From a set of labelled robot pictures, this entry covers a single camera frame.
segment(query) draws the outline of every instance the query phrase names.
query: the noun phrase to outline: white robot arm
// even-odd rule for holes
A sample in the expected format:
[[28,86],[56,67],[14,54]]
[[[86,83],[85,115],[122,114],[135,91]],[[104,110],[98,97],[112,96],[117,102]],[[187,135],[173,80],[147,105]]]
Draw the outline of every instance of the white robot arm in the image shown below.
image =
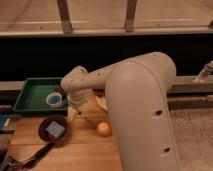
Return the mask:
[[166,99],[175,77],[173,61],[153,52],[91,73],[76,67],[61,86],[76,108],[84,102],[84,89],[105,88],[124,171],[180,171]]

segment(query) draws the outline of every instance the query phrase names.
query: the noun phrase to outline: small dish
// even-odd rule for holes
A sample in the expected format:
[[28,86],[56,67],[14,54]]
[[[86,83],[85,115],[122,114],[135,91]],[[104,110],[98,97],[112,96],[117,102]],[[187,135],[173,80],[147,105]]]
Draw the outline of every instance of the small dish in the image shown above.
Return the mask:
[[96,102],[98,103],[98,105],[104,109],[105,111],[107,111],[107,104],[106,104],[106,98],[104,96],[102,97],[98,97],[95,96]]
[[[57,124],[59,124],[60,126],[62,126],[64,128],[63,133],[60,134],[59,137],[54,137],[54,136],[50,135],[50,133],[47,131],[47,128],[53,122],[56,122]],[[67,125],[68,125],[68,123],[67,123],[67,120],[65,117],[60,116],[60,115],[49,116],[46,119],[44,119],[39,126],[39,129],[38,129],[39,137],[45,142],[49,142],[49,143],[57,142],[67,132]]]

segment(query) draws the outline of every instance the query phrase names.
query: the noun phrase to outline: black wall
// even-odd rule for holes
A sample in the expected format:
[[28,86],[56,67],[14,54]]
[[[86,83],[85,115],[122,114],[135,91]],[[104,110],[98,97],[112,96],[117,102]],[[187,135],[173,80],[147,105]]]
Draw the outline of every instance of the black wall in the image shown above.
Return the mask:
[[1,38],[0,80],[64,76],[152,51],[175,61],[178,75],[195,75],[213,60],[213,34],[127,37]]

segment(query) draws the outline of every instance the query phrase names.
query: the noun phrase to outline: green tray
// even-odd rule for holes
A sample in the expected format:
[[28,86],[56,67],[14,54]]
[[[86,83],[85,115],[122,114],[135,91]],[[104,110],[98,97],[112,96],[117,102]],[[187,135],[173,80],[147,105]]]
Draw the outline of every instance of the green tray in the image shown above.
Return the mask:
[[51,108],[46,103],[48,94],[54,92],[54,85],[60,84],[61,78],[28,78],[13,107],[15,113],[65,113],[67,102],[60,108]]

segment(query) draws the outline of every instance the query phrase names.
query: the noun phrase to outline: white cup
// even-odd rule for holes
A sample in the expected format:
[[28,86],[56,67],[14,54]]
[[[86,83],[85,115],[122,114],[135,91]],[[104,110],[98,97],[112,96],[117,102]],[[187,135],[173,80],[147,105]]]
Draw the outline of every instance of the white cup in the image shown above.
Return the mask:
[[52,108],[59,108],[63,106],[62,95],[58,92],[50,93],[46,97],[46,103]]

